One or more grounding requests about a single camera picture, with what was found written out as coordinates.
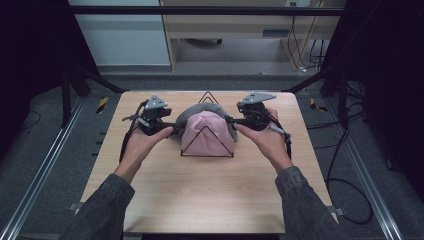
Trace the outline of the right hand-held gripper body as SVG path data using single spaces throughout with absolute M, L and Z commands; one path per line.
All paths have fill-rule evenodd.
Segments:
M 262 131 L 270 123 L 270 114 L 264 101 L 275 98 L 275 95 L 267 93 L 252 92 L 248 94 L 236 104 L 238 111 L 244 116 L 243 119 L 237 119 L 236 123 L 255 131 Z

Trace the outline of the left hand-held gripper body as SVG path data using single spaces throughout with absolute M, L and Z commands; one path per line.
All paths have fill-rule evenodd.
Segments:
M 152 136 L 164 128 L 173 127 L 173 123 L 164 122 L 163 117 L 171 115 L 172 110 L 168 108 L 166 101 L 158 95 L 153 94 L 149 99 L 143 101 L 133 115 L 124 117 L 123 121 L 130 120 L 131 128 L 138 123 L 140 130 Z

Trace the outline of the pink beanie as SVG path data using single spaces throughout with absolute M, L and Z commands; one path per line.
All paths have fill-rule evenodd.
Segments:
M 188 118 L 181 139 L 183 155 L 224 157 L 234 154 L 235 141 L 226 121 L 209 111 Z

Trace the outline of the gray beanie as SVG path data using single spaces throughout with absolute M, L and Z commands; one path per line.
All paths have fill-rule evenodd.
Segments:
M 215 114 L 217 114 L 218 116 L 220 116 L 221 118 L 225 118 L 226 116 L 228 116 L 228 113 L 224 110 L 224 108 L 216 103 L 210 103 L 210 102 L 204 102 L 204 103 L 199 103 L 199 104 L 195 104 L 191 107 L 189 107 L 188 109 L 186 109 L 185 111 L 183 111 L 176 119 L 176 123 L 177 124 L 182 124 L 183 127 L 177 131 L 177 134 L 172 136 L 172 139 L 174 140 L 181 140 L 182 139 L 182 135 L 185 131 L 185 127 L 184 125 L 187 123 L 188 118 L 191 117 L 192 115 L 201 113 L 203 111 L 209 111 L 209 112 L 213 112 Z

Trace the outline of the black wire rack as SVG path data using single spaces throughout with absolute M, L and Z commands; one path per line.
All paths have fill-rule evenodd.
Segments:
M 228 114 L 211 92 L 177 117 L 181 155 L 233 157 L 238 135 L 226 122 Z

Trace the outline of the person's left hand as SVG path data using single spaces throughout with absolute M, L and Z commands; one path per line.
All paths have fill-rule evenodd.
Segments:
M 167 127 L 154 135 L 146 135 L 135 122 L 131 128 L 131 134 L 127 141 L 121 162 L 114 170 L 114 174 L 125 180 L 128 184 L 132 182 L 141 168 L 142 162 L 149 155 L 157 143 L 166 139 L 173 132 L 172 127 Z

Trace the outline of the person's right hand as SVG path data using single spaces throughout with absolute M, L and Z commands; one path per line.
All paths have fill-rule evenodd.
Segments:
M 274 122 L 262 131 L 255 131 L 241 125 L 237 125 L 236 130 L 255 143 L 277 174 L 293 166 L 287 153 L 285 137 L 281 134 L 282 130 Z

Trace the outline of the yellow black tape strip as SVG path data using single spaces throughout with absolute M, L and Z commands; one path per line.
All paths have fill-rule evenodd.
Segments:
M 327 111 L 328 111 L 328 109 L 327 109 L 326 107 L 324 107 L 324 106 L 319 106 L 319 105 L 316 103 L 316 101 L 315 101 L 315 99 L 314 99 L 314 98 L 310 98 L 310 107 L 311 107 L 311 108 L 313 108 L 313 109 L 316 109 L 316 110 L 318 110 L 318 111 L 320 111 L 320 112 L 327 112 Z
M 99 105 L 98 105 L 98 107 L 97 107 L 97 109 L 96 109 L 96 114 L 100 114 L 100 113 L 102 113 L 102 112 L 103 112 L 103 110 L 104 110 L 104 108 L 105 108 L 105 105 L 106 105 L 106 104 L 107 104 L 107 102 L 108 102 L 108 99 L 109 99 L 109 97 L 103 97 L 103 98 L 100 100 Z

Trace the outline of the black stand strut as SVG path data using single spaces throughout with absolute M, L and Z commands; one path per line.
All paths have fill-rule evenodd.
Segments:
M 78 96 L 86 97 L 90 94 L 91 88 L 87 80 L 93 80 L 97 84 L 105 87 L 114 93 L 124 93 L 126 89 L 118 87 L 115 84 L 105 80 L 99 74 L 84 69 L 79 65 L 66 66 L 61 73 L 61 91 L 62 91 L 62 126 L 65 127 L 71 120 L 71 89 L 74 89 Z
M 348 129 L 348 111 L 347 111 L 347 78 L 344 74 L 344 71 L 340 67 L 327 67 L 324 70 L 316 73 L 315 75 L 307 78 L 302 81 L 285 89 L 283 91 L 290 93 L 297 93 L 300 90 L 306 88 L 309 85 L 312 85 L 319 80 L 323 80 L 324 83 L 321 86 L 320 94 L 323 97 L 331 96 L 335 91 L 338 91 L 338 110 L 337 116 L 338 120 L 341 123 L 342 127 Z

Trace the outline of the white cabinet panel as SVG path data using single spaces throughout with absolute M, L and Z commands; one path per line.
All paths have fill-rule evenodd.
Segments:
M 160 15 L 77 14 L 98 66 L 170 65 Z

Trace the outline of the black curtain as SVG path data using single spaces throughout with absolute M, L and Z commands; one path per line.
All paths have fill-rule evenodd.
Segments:
M 69 0 L 0 0 L 0 160 L 29 114 L 35 96 L 60 85 L 58 48 L 47 40 L 46 23 L 56 34 L 68 64 L 98 71 L 76 16 L 61 11 Z
M 424 202 L 424 0 L 346 0 L 325 62 L 342 59 L 389 158 Z

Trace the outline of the black metal frame bar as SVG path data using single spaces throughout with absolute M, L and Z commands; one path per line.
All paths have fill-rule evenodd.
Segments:
M 252 15 L 252 16 L 342 16 L 345 8 L 222 7 L 222 6 L 70 6 L 74 14 L 111 15 Z

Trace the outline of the aluminium rail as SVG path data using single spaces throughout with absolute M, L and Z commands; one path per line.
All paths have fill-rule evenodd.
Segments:
M 68 122 L 60 129 L 17 209 L 14 211 L 14 214 L 5 225 L 4 229 L 0 232 L 0 240 L 15 240 L 18 237 L 21 228 L 31 212 L 47 178 L 50 175 L 51 170 L 53 169 L 70 133 L 75 126 L 85 102 L 86 97 L 78 97 L 76 99 Z
M 383 199 L 383 196 L 366 168 L 358 149 L 350 136 L 345 138 L 345 144 L 352 166 L 386 240 L 404 240 L 397 223 Z

